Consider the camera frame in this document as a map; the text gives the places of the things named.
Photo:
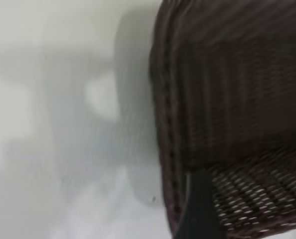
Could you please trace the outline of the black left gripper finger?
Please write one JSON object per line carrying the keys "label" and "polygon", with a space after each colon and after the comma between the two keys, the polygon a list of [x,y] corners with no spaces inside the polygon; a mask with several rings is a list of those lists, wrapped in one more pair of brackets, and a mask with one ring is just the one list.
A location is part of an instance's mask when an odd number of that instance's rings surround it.
{"label": "black left gripper finger", "polygon": [[173,236],[175,239],[225,239],[217,219],[212,181],[205,171],[187,177],[187,202]]}

